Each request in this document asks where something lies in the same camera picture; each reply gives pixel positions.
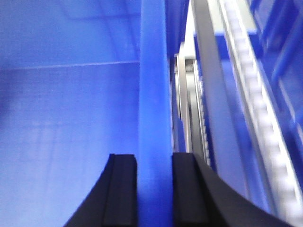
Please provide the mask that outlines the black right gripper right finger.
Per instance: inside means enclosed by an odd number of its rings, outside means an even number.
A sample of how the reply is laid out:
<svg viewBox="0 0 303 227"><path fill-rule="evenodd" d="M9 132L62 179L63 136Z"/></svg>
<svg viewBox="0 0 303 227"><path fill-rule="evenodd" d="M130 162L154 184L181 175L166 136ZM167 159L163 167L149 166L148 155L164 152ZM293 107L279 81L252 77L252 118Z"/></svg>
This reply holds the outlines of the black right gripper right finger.
<svg viewBox="0 0 303 227"><path fill-rule="evenodd" d="M176 227L287 227L227 185L193 153L172 155Z"/></svg>

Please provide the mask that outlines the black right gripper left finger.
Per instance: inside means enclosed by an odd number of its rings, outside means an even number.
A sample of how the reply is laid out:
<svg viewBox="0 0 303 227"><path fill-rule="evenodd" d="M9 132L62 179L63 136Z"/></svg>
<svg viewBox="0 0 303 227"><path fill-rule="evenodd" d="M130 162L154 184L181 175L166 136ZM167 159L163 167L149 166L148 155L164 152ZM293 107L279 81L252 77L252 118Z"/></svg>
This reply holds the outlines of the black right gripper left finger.
<svg viewBox="0 0 303 227"><path fill-rule="evenodd" d="M96 184L65 226L137 226L137 161L134 155L109 155Z"/></svg>

